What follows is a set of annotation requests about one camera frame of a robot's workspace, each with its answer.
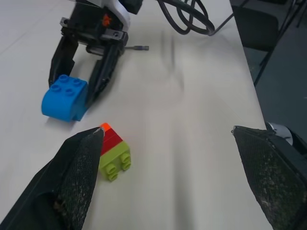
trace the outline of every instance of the white table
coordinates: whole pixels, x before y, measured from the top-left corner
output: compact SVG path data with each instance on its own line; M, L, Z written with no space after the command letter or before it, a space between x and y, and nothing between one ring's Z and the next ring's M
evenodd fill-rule
M228 0L204 4L216 27L232 12ZM104 96L81 122L67 124L40 106L59 21L73 3L0 5L1 220L65 139L108 122L130 145L132 167L112 183L98 176L83 229L272 229L230 133L234 125L265 128L234 19L214 37L182 36L156 1L145 0L131 17L129 45L150 51L127 51ZM87 79L94 59L79 46L72 76Z

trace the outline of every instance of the toy block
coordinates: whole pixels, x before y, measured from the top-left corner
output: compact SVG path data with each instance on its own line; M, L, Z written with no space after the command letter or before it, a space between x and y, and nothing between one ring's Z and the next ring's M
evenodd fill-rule
M109 181L118 177L120 170L127 170L131 166L130 148L125 141L117 144L100 157L99 171Z
M103 123L100 125L101 128L104 128L105 132L111 129L111 126L108 123Z
M63 121L81 121L87 108L87 82L61 75L50 86L42 101L42 114Z
M108 129L108 131L105 132L104 142L109 140L110 138L114 137L115 135L117 135L117 134L112 128Z
M111 148L115 147L117 144L121 143L123 140L120 138L119 135L115 133L111 138L107 139L106 141L104 140L102 149L101 149L101 154L100 156L104 155L106 152L108 152Z

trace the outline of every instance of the black cable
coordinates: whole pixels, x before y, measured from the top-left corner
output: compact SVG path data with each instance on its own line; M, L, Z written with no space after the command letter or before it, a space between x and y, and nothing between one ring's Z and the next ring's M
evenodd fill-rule
M204 7L203 3L201 2L201 0L192 0L191 5L187 4L188 0L185 0L185 2L182 2L181 0L157 0L157 1L158 1L159 5L161 7L161 10L162 10L164 16L168 20L168 22L171 24L171 26L178 33L180 33L182 35L186 35L191 30L193 30L193 31L195 31L199 34L202 34L202 35L212 36L212 35L216 34L234 16L234 14L232 13L217 29L215 29L213 23L209 20L208 13L207 13L206 8ZM239 7L240 8L243 7L245 4L247 4L248 1L250 1L250 0L244 0L242 2L242 4L239 5ZM168 12L168 9L166 8L165 3L176 7L179 18L187 26L186 30L181 29L176 24L176 22L174 21L174 19L172 18L172 16ZM200 9L203 13L199 12L198 10L196 10L194 8L195 3L197 3L199 5L199 7L200 7ZM182 11L185 11L189 14L189 20L186 19L186 17L183 15ZM206 26L206 29L202 29L202 28L199 28L199 27L193 25L193 18L196 18L204 26Z

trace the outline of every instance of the lego stud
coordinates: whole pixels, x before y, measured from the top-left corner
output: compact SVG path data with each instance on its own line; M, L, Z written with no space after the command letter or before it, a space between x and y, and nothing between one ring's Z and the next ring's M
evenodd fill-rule
M74 80L72 81L72 83L73 83L74 86L80 86L80 85L81 85L81 81L80 81L80 79L78 79L78 78L74 79Z
M59 76L59 81L62 82L62 83L66 83L69 81L69 78L67 75L61 75Z
M67 96L73 96L75 94L75 92L72 89L67 89L67 90L65 90L65 94Z
M52 85L52 86L50 87L50 89L51 89L51 91L53 91L53 92L60 92L60 91L61 91L61 87L58 86L58 85Z
M127 163L130 161L130 155L128 153L123 153L121 156L120 156L120 161L122 163Z
M115 179L117 179L118 173L115 172L111 175L108 176L109 181L114 181Z
M115 165L114 164L108 164L107 166L106 166L106 173L107 174L112 174L112 173L114 173L116 171L116 167L115 167Z
M127 170L127 169L130 168L130 166L131 166L131 162L129 161L129 162L127 162L127 163L122 164L121 168L122 168L123 170Z

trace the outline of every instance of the blue lego duplo block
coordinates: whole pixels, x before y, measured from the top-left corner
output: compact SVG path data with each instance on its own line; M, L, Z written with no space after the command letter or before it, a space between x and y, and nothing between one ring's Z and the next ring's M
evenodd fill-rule
M63 121L81 121L87 108L87 82L61 75L51 85L42 102L42 114Z

